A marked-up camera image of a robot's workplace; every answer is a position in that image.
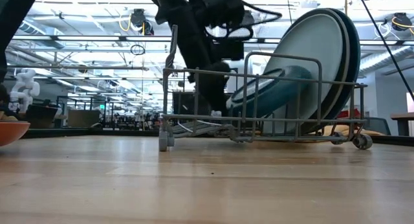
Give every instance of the wire dish rack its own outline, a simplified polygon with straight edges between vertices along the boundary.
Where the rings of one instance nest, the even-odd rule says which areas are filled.
[[[243,74],[234,74],[234,73],[222,73],[215,71],[203,71],[199,69],[174,69],[173,61],[175,53],[177,51],[177,26],[174,25],[172,28],[172,38],[171,38],[171,48],[170,54],[166,59],[166,67],[163,71],[163,90],[164,90],[164,108],[163,115],[161,117],[162,123],[160,126],[160,135],[158,146],[160,151],[167,151],[168,147],[172,147],[175,144],[175,139],[183,137],[195,137],[197,135],[203,135],[206,133],[213,133],[215,136],[224,133],[225,137],[228,137],[230,140],[235,142],[254,142],[258,140],[262,141],[284,141],[284,142],[318,142],[318,141],[330,141],[333,144],[342,144],[344,142],[352,141],[353,144],[361,149],[366,150],[373,145],[373,141],[369,135],[361,133],[362,127],[366,120],[364,119],[364,88],[366,85],[351,83],[351,82],[329,82],[322,80],[322,66],[321,63],[314,58],[304,58],[301,56],[292,56],[292,55],[282,55],[274,54],[267,52],[250,52],[245,58],[245,70]],[[263,76],[263,75],[253,75],[248,74],[248,61],[250,57],[260,55],[260,56],[270,56],[277,58],[288,58],[292,60],[305,60],[314,62],[318,65],[318,79],[302,79],[302,78],[284,78],[276,76]],[[194,115],[180,115],[166,114],[168,111],[168,78],[171,74],[178,73],[193,73],[195,78],[195,101],[194,101]],[[203,74],[220,74],[224,76],[234,76],[237,78],[242,77],[244,80],[243,87],[243,100],[246,100],[247,90],[246,84],[248,79],[256,79],[256,92],[254,93],[254,111],[251,117],[246,116],[246,102],[243,103],[242,112],[239,112],[235,117],[230,115],[229,117],[220,117],[220,116],[207,116],[207,115],[198,115],[199,112],[199,90],[197,84],[199,82],[199,76]],[[316,119],[303,119],[299,118],[300,116],[300,93],[296,99],[296,118],[265,118],[257,117],[257,98],[258,98],[258,87],[259,80],[264,79],[278,79],[278,80],[290,80],[297,83],[306,82],[306,83],[317,83],[318,84],[318,108],[316,110]],[[351,98],[349,104],[349,118],[348,119],[324,119],[321,117],[321,96],[322,96],[322,84],[331,84],[331,85],[343,85],[351,86]],[[354,90],[358,89],[360,91],[360,116],[356,117],[354,114]],[[170,120],[188,120],[189,122],[180,123],[172,126]],[[250,131],[247,131],[244,123],[251,122],[252,127]],[[263,125],[264,122],[271,122],[272,124],[272,133],[269,136],[257,135],[257,130],[259,126]],[[316,123],[318,126],[322,123],[333,125],[330,133],[325,134],[324,128],[314,133],[302,134],[300,126],[302,123],[312,122]],[[294,131],[287,132],[286,128],[282,134],[275,133],[275,125],[283,123],[285,126],[287,123],[293,123],[295,125]],[[338,124],[346,124],[348,126],[348,136],[343,136],[341,132],[335,131]]]

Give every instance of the ceiling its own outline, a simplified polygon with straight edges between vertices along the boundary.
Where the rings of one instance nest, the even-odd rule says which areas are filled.
[[[291,21],[299,18],[313,8],[330,7],[344,10],[345,0],[245,0],[260,8],[281,12],[283,17],[272,23],[263,24],[254,28],[256,38],[280,38],[288,29]],[[354,21],[360,39],[378,39],[375,28],[359,0],[348,0],[348,16]],[[385,18],[390,19],[395,12],[406,12],[409,17],[414,17],[414,7],[411,0],[367,0],[372,15],[377,23],[382,23]],[[150,0],[37,0],[25,22],[46,35],[68,35],[68,36],[138,36],[140,33],[134,28],[128,28],[129,15],[136,8],[143,8],[147,20],[152,23],[154,35],[171,36],[167,24],[157,25],[154,16],[157,6]],[[256,21],[269,18],[266,14],[252,12]],[[411,33],[395,32],[383,27],[387,39],[411,39]],[[220,36],[220,30],[213,29],[212,34]],[[16,34],[27,35],[27,30],[19,29]],[[19,65],[43,65],[51,63],[55,67],[67,66],[101,66],[101,67],[124,67],[124,69],[101,69],[101,70],[79,70],[79,69],[36,69],[39,76],[61,77],[56,80],[56,85],[66,87],[70,91],[77,92],[101,92],[101,93],[125,93],[118,95],[112,100],[130,101],[125,105],[130,106],[133,102],[138,107],[162,106],[162,86],[159,78],[162,77],[162,68],[168,55],[168,42],[142,42],[146,53],[141,56],[131,54],[131,46],[135,42],[118,41],[59,41],[61,49],[44,45],[39,41],[13,40],[7,49],[8,63]],[[263,50],[272,52],[276,45],[249,44],[245,46],[246,51]],[[380,54],[386,49],[381,46],[363,46],[363,56]],[[261,71],[265,66],[267,58],[255,57],[251,63],[250,71]],[[402,58],[402,66],[409,66],[413,60]],[[184,60],[179,52],[175,57],[175,66],[180,69],[185,67]],[[376,71],[377,76],[386,71],[395,69],[393,66],[385,66]],[[414,72],[407,69],[407,76],[414,77]],[[187,74],[180,74],[169,84],[170,90],[183,89],[179,87],[178,80],[185,80]],[[93,80],[81,80],[82,77],[95,78]],[[130,80],[114,80],[108,83],[110,77],[130,78]],[[192,91],[193,84],[185,82],[185,90]]]

